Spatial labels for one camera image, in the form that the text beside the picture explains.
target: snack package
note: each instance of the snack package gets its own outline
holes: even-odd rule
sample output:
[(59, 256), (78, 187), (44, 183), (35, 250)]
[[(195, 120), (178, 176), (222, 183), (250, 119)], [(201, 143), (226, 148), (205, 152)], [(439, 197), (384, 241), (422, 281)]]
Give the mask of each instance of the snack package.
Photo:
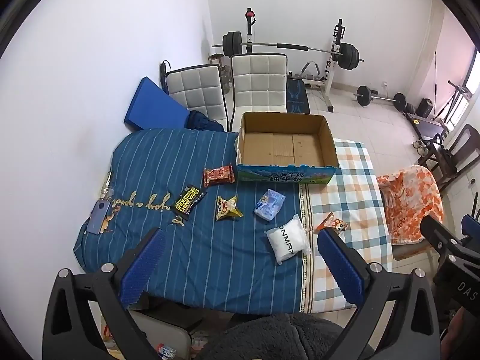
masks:
[(282, 208), (285, 196), (277, 191), (268, 189), (258, 201), (253, 212), (266, 221), (271, 221)]
[(218, 169), (203, 170), (203, 187), (207, 188), (215, 184), (234, 183), (235, 175), (232, 165), (225, 165)]
[(191, 209), (203, 199), (205, 194), (206, 191), (200, 190), (194, 185), (187, 185), (173, 205), (172, 211), (188, 221)]
[(335, 233), (340, 234), (342, 231), (345, 231), (347, 227), (349, 227), (349, 224), (345, 223), (341, 219), (335, 218), (333, 212), (331, 212), (315, 230), (323, 230), (326, 227), (331, 227), (333, 230), (335, 230)]
[(164, 344), (158, 344), (157, 352), (162, 360), (174, 359), (177, 351)]
[(237, 208), (237, 195), (233, 198), (225, 200), (221, 196), (217, 198), (217, 214), (215, 215), (215, 221), (226, 218), (227, 216), (242, 217), (243, 214)]
[(285, 225), (265, 231), (265, 234), (272, 245), (279, 266), (282, 265), (282, 261), (288, 260), (299, 251), (303, 251), (304, 254), (311, 253), (308, 238), (298, 214), (295, 214)]

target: shoe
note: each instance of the shoe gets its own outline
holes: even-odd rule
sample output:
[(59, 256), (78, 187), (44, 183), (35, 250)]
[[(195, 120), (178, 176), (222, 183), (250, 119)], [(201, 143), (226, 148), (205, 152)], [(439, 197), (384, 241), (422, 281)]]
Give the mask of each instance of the shoe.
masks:
[(425, 145), (423, 145), (417, 149), (417, 153), (420, 154), (422, 157), (425, 157), (428, 154), (428, 149)]
[(415, 142), (412, 143), (412, 145), (415, 149), (418, 149), (419, 147), (425, 146), (425, 144), (423, 143), (423, 141), (421, 139), (416, 140)]

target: white plastic bag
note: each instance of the white plastic bag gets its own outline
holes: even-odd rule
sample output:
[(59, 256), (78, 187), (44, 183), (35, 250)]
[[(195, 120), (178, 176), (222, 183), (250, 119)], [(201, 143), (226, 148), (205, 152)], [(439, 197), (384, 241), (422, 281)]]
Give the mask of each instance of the white plastic bag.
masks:
[(288, 260), (299, 251), (303, 251), (304, 254), (311, 253), (308, 238), (298, 214), (295, 214), (285, 225), (265, 231), (265, 234), (272, 245), (279, 266), (282, 265), (282, 261)]

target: barbell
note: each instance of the barbell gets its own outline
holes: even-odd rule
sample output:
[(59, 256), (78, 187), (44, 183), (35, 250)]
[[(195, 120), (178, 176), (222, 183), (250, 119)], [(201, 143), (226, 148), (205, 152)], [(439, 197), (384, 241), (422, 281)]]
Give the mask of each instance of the barbell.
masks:
[(361, 85), (357, 89), (357, 93), (354, 93), (353, 95), (357, 97), (358, 104), (363, 105), (366, 107), (372, 99), (378, 99), (378, 100), (388, 100), (394, 103), (395, 108), (403, 112), (405, 110), (405, 107), (407, 106), (407, 99), (405, 98), (403, 93), (397, 93), (393, 99), (388, 99), (386, 97), (379, 97), (379, 96), (372, 96), (372, 93), (374, 95), (378, 95), (377, 91), (372, 91), (368, 86)]
[(352, 44), (341, 43), (340, 50), (323, 50), (317, 49), (308, 46), (302, 46), (299, 44), (289, 44), (289, 43), (242, 43), (242, 33), (240, 31), (230, 31), (228, 34), (223, 36), (222, 44), (214, 44), (215, 47), (222, 47), (223, 54), (231, 57), (234, 54), (242, 54), (243, 46), (273, 46), (281, 49), (291, 49), (291, 50), (302, 50), (302, 51), (320, 51), (322, 53), (329, 53), (333, 55), (333, 60), (338, 62), (338, 66), (342, 69), (347, 69), (351, 71), (355, 69), (359, 61), (365, 62), (359, 57), (359, 51)]

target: plaid bedsheet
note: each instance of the plaid bedsheet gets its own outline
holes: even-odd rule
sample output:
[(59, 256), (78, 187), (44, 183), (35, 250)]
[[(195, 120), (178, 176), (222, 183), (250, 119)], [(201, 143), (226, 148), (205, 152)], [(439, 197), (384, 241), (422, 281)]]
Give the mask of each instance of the plaid bedsheet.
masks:
[(303, 258), (302, 312), (326, 312), (353, 307), (345, 301), (320, 256), (313, 231), (333, 211), (349, 224), (340, 237), (368, 263), (392, 270), (392, 246), (374, 168), (363, 144), (335, 139), (339, 169), (328, 185), (301, 184), (302, 221), (312, 254)]

